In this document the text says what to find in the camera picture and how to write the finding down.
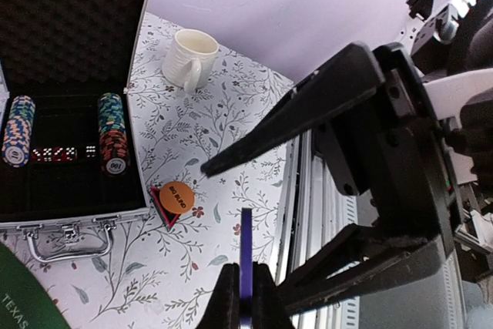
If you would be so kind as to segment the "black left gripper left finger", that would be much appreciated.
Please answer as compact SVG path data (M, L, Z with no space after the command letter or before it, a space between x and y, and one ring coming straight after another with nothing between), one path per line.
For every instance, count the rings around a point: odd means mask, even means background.
M240 268L225 264L216 281L198 329L231 329L240 327Z

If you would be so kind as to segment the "green and red chip stack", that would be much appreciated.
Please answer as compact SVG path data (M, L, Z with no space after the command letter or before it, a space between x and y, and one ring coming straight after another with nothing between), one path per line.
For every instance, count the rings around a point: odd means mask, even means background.
M128 139L122 99L113 92L102 94L97 102L99 158L102 171L109 176L124 174L129 167Z

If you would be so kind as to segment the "orange big blind button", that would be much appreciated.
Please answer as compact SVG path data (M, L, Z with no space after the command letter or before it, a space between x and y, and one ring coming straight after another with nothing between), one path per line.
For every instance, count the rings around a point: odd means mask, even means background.
M159 201L165 210L180 215L194 207L195 195L187 184L172 181L160 189Z

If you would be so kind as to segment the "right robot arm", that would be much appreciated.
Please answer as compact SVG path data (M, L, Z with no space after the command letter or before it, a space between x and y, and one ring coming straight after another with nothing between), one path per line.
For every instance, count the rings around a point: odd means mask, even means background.
M492 192L492 0L407 0L397 42L342 48L242 139L205 162L215 176L309 133L345 196L370 192L372 227L345 226L275 284L252 260L220 271L201 328L289 328L290 318L438 272L454 250L463 184Z

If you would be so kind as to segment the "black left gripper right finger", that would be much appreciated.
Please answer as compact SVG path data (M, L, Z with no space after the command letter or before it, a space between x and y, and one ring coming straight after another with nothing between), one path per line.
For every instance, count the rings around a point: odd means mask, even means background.
M294 329L266 264L253 264L253 329Z

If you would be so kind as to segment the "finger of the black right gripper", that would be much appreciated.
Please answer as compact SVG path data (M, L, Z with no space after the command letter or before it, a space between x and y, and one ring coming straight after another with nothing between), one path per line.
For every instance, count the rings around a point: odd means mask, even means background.
M201 165L212 177L248 163L372 97L384 74L371 49L353 42L289 90L242 139Z

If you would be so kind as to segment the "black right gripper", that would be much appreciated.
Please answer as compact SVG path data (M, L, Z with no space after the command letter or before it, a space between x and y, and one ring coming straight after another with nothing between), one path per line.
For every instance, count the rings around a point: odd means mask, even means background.
M344 227L288 274L277 293L290 316L410 283L414 273L399 270L413 253L435 237L454 242L457 185L422 80L402 44L373 54L384 83L313 135L339 191L371 192L377 227Z

